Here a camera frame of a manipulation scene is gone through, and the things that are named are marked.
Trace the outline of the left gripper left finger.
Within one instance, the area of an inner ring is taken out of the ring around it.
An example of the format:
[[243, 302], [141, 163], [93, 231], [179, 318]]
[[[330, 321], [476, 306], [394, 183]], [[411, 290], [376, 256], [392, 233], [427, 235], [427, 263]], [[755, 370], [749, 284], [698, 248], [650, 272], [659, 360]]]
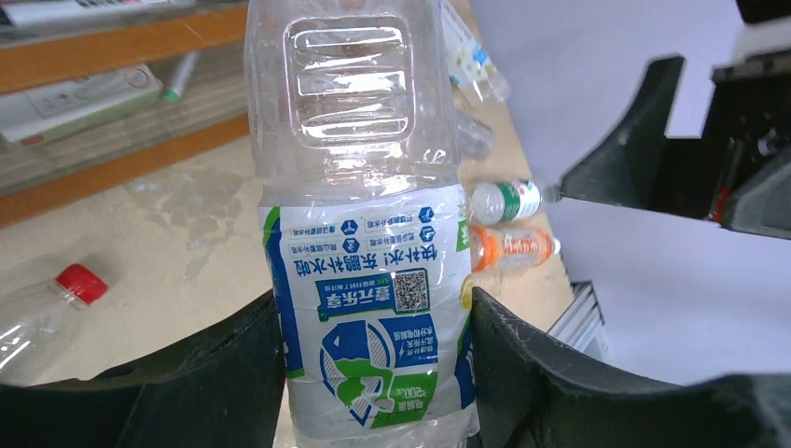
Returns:
[[1, 388], [5, 447], [270, 447], [284, 393], [271, 293], [89, 380]]

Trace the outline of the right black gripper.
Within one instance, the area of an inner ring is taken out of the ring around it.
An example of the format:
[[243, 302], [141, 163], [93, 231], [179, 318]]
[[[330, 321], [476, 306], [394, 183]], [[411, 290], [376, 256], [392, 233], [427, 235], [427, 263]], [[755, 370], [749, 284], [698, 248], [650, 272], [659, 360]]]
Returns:
[[620, 122], [562, 176], [564, 198], [789, 239], [790, 4], [737, 6], [745, 27], [712, 72], [701, 135], [666, 138], [686, 59], [654, 59]]

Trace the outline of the blue green label large bottle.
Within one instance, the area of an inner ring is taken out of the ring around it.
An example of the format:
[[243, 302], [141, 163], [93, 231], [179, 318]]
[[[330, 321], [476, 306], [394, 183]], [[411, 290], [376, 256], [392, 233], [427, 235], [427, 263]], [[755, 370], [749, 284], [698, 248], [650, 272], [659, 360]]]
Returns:
[[436, 1], [253, 1], [258, 215], [300, 447], [477, 433], [465, 192]]

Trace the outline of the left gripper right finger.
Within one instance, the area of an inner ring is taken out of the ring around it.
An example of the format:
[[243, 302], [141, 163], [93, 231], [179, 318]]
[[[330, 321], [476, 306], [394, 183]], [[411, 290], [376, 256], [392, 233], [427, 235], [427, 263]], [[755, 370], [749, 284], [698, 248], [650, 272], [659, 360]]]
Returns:
[[472, 291], [485, 447], [786, 447], [790, 377], [672, 385], [584, 355]]

